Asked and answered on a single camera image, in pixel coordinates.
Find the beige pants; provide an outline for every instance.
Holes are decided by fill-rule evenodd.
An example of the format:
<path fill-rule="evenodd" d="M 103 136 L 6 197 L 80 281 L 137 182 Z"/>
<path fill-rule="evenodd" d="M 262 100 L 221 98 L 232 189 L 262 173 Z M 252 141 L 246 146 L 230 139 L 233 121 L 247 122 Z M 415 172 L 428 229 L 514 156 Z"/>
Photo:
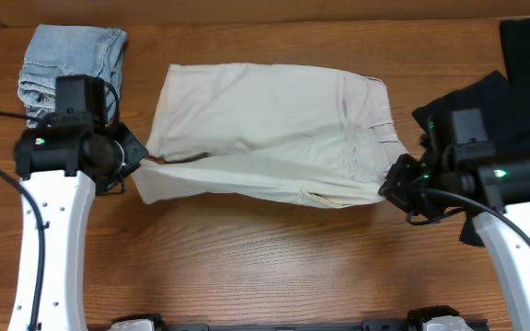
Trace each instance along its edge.
<path fill-rule="evenodd" d="M 248 63 L 172 65 L 146 147 L 171 163 L 132 174 L 146 203 L 212 192 L 320 208 L 380 201 L 406 152 L 380 80 Z"/>

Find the wooden table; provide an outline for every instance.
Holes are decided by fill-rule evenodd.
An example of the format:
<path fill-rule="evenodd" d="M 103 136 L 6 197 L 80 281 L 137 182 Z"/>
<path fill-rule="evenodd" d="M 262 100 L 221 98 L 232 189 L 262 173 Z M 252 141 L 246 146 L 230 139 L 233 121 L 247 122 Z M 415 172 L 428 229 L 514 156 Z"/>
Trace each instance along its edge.
<path fill-rule="evenodd" d="M 126 28 L 122 120 L 150 132 L 171 63 L 296 63 L 386 82 L 400 139 L 416 156 L 416 107 L 503 70 L 497 20 L 319 22 Z M 22 113 L 17 76 L 33 29 L 0 29 L 0 110 Z M 0 118 L 0 167 L 25 126 Z M 330 211 L 202 195 L 144 205 L 131 180 L 96 199 L 86 240 L 89 324 L 159 312 L 171 323 L 357 322 L 449 304 L 511 328 L 490 258 L 457 241 L 461 217 L 412 227 L 383 202 Z M 0 330 L 15 297 L 18 194 L 0 180 Z"/>

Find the wooden surface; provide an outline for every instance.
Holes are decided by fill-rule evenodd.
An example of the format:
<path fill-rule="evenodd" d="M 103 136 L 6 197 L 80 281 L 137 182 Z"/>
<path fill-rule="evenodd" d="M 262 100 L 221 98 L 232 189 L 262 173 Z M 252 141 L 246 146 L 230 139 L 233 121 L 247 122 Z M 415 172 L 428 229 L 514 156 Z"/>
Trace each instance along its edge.
<path fill-rule="evenodd" d="M 0 0 L 0 27 L 530 16 L 530 0 Z"/>
<path fill-rule="evenodd" d="M 415 155 L 410 112 L 503 70 L 496 20 L 126 29 L 122 120 L 143 141 L 170 63 L 297 63 L 386 82 L 397 132 Z M 0 29 L 0 110 L 23 112 L 17 76 L 33 29 Z M 0 167 L 14 171 L 21 120 L 0 119 Z M 96 199 L 86 238 L 90 324 L 159 312 L 172 323 L 357 322 L 450 304 L 510 329 L 483 248 L 457 241 L 462 219 L 412 227 L 388 203 L 330 211 L 235 195 L 144 205 L 133 182 Z M 18 194 L 0 180 L 0 330 L 15 296 Z"/>

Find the folded jeans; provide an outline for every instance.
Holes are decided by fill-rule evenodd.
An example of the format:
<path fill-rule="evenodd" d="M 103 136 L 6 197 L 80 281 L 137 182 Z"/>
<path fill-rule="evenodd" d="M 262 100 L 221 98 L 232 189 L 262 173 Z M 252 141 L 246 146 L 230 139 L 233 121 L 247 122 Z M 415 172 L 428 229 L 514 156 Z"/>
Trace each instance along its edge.
<path fill-rule="evenodd" d="M 87 74 L 111 83 L 118 95 L 121 87 L 122 50 L 126 32 L 95 27 L 40 25 L 26 50 L 19 73 L 17 95 L 29 116 L 43 117 L 53 112 L 56 77 Z M 108 118 L 115 100 L 108 91 Z M 29 126 L 36 122 L 29 121 Z"/>

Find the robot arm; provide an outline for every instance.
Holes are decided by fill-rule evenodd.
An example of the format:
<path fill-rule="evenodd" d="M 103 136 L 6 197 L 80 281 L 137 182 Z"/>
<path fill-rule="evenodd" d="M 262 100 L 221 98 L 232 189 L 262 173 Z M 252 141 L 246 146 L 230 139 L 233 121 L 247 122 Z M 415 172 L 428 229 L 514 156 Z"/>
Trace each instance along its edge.
<path fill-rule="evenodd" d="M 112 121 L 107 119 L 105 87 L 116 97 Z M 10 331 L 86 330 L 83 266 L 91 204 L 96 195 L 116 194 L 109 192 L 118 185 L 123 193 L 124 179 L 147 155 L 119 122 L 119 100 L 103 80 L 83 75 L 59 77 L 56 94 L 56 111 L 38 128 L 25 130 L 14 149 L 20 184 L 36 206 L 22 199 L 24 225 Z M 35 226 L 33 208 L 42 216 L 44 240 L 39 236 L 42 230 Z M 42 256 L 45 268 L 39 275 Z M 35 284 L 38 278 L 42 282 Z M 35 292 L 39 291 L 37 300 Z M 145 331 L 147 324 L 129 323 L 128 327 Z"/>
<path fill-rule="evenodd" d="M 530 202 L 506 206 L 505 216 L 530 237 Z M 500 219 L 482 212 L 473 219 L 501 282 L 515 330 L 530 330 L 530 248 Z"/>
<path fill-rule="evenodd" d="M 103 82 L 96 78 L 59 78 L 57 111 L 47 118 L 52 126 L 26 130 L 16 145 L 17 173 L 47 224 L 47 245 L 38 323 L 30 325 L 40 243 L 34 212 L 23 199 L 24 227 L 10 331 L 86 330 L 83 266 L 89 209 L 96 195 L 123 185 L 123 179 L 147 154 L 123 123 L 108 124 L 104 96 Z M 427 153 L 420 161 L 402 155 L 380 193 L 409 216 L 423 214 L 430 219 L 427 223 L 433 223 L 443 218 L 446 208 L 460 206 L 458 200 L 430 194 L 430 189 L 440 188 L 505 213 L 530 237 L 530 161 L 499 158 L 480 127 L 476 109 L 454 112 L 449 120 L 445 125 L 431 123 L 429 127 L 435 130 L 425 139 Z M 499 218 L 464 207 L 468 221 L 462 241 L 486 246 L 514 327 L 530 330 L 530 247 Z M 466 327 L 457 316 L 442 317 L 410 317 L 406 329 Z M 155 331 L 148 320 L 124 322 L 118 328 Z"/>
<path fill-rule="evenodd" d="M 83 310 L 83 262 L 89 209 L 96 185 L 83 172 L 67 177 L 63 170 L 33 173 L 22 181 L 38 203 L 45 230 L 44 282 L 40 297 L 40 329 L 86 330 Z M 9 330 L 25 331 L 30 320 L 38 265 L 38 231 L 34 213 L 22 199 L 24 226 L 16 303 Z"/>
<path fill-rule="evenodd" d="M 497 154 L 479 109 L 453 111 L 428 124 L 421 140 L 426 153 L 419 161 L 401 155 L 380 194 L 405 211 L 414 225 L 438 223 L 451 214 L 447 208 L 464 208 L 467 220 L 460 240 L 488 249 L 514 329 L 528 331 L 530 158 Z M 428 220 L 412 222 L 411 216 L 419 214 Z"/>

